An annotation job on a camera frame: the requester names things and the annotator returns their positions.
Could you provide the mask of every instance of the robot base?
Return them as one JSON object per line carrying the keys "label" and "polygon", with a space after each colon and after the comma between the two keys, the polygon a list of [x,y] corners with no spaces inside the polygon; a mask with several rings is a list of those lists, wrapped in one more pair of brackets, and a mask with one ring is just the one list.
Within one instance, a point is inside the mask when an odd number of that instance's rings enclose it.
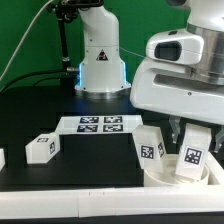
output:
{"label": "robot base", "polygon": [[88,92],[88,91],[79,89],[78,87],[75,87],[75,95],[81,96],[84,98],[96,99],[96,100],[114,99],[121,96],[130,95],[130,92],[131,92],[131,85],[128,88],[124,88],[122,90],[115,91],[115,92]]}

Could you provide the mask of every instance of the black and white pattern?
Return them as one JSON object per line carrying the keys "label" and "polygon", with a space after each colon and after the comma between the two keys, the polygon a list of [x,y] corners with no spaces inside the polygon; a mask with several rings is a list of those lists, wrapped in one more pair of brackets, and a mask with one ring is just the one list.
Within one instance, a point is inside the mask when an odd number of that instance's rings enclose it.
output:
{"label": "black and white pattern", "polygon": [[96,124],[99,123],[99,117],[81,117],[81,124]]}
{"label": "black and white pattern", "polygon": [[50,154],[55,152],[55,144],[54,142],[50,144]]}
{"label": "black and white pattern", "polygon": [[49,138],[38,138],[37,142],[45,143],[45,142],[48,142],[48,140],[49,140]]}
{"label": "black and white pattern", "polygon": [[154,159],[154,148],[151,146],[141,146],[141,157],[146,159]]}
{"label": "black and white pattern", "polygon": [[162,142],[158,145],[158,149],[159,149],[160,158],[162,158],[163,155],[165,154]]}
{"label": "black and white pattern", "polygon": [[91,133],[91,132],[97,132],[98,125],[79,125],[78,126],[78,133]]}
{"label": "black and white pattern", "polygon": [[122,123],[122,116],[104,117],[104,123]]}
{"label": "black and white pattern", "polygon": [[184,161],[186,163],[194,164],[194,165],[200,165],[202,159],[202,151],[188,148]]}
{"label": "black and white pattern", "polygon": [[104,125],[103,132],[123,132],[124,128],[123,125]]}

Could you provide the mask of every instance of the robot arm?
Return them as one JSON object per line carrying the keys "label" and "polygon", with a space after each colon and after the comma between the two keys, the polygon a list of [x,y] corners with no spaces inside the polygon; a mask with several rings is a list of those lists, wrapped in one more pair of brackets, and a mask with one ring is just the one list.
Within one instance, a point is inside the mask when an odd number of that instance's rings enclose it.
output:
{"label": "robot arm", "polygon": [[223,0],[166,0],[170,6],[191,10],[188,24],[207,30],[224,32]]}

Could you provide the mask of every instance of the cable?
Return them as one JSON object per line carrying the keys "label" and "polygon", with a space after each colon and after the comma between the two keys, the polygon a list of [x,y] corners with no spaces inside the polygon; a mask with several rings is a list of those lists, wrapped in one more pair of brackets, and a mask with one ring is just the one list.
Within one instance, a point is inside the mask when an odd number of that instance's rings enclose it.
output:
{"label": "cable", "polygon": [[55,0],[49,0],[46,4],[44,4],[44,6],[40,9],[40,11],[39,11],[39,12],[36,14],[36,16],[33,18],[33,20],[32,20],[32,22],[30,23],[28,29],[26,30],[26,32],[24,33],[22,39],[20,40],[20,42],[19,42],[19,44],[18,44],[16,50],[14,51],[14,53],[13,53],[11,59],[9,60],[7,66],[6,66],[6,68],[5,68],[5,70],[3,71],[3,73],[2,73],[2,75],[1,75],[1,77],[0,77],[0,82],[1,82],[2,79],[5,77],[6,73],[8,72],[9,67],[11,66],[11,64],[12,64],[12,62],[13,62],[13,60],[14,60],[14,58],[16,57],[16,55],[17,55],[19,49],[21,48],[21,46],[22,46],[24,40],[26,39],[28,33],[30,32],[30,30],[31,30],[31,28],[33,27],[34,23],[36,22],[37,18],[38,18],[38,17],[40,16],[40,14],[44,11],[44,9],[45,9],[51,2],[53,2],[53,1],[55,1]]}
{"label": "cable", "polygon": [[3,93],[6,89],[8,89],[9,86],[13,85],[14,83],[22,80],[22,79],[26,79],[32,76],[38,76],[38,75],[45,75],[45,74],[55,74],[55,73],[60,73],[60,72],[66,72],[66,69],[57,69],[57,70],[50,70],[50,71],[40,71],[40,72],[32,72],[32,73],[28,73],[26,75],[22,75],[20,77],[17,77],[15,79],[13,79],[12,81],[10,81],[9,83],[7,83],[1,90],[0,90],[0,94]]}
{"label": "cable", "polygon": [[133,54],[133,55],[135,55],[135,56],[137,56],[137,57],[145,58],[145,56],[143,56],[143,55],[136,54],[136,53],[134,53],[134,52],[132,52],[132,51],[128,51],[128,50],[126,50],[126,49],[124,49],[124,48],[122,48],[122,47],[120,47],[120,49],[121,49],[122,51],[125,51],[125,52],[129,53],[129,54]]}
{"label": "cable", "polygon": [[36,86],[36,85],[38,85],[39,83],[44,82],[44,81],[48,81],[48,80],[56,80],[56,79],[60,80],[59,77],[53,77],[53,78],[45,78],[45,79],[41,79],[41,80],[35,82],[35,83],[33,84],[33,86]]}

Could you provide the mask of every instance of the black sensor panel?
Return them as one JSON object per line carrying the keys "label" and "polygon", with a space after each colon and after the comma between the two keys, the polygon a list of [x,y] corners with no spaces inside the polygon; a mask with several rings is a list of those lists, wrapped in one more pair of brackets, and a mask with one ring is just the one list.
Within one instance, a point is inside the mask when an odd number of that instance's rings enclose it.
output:
{"label": "black sensor panel", "polygon": [[178,61],[182,47],[177,41],[160,43],[156,46],[155,57],[167,61]]}

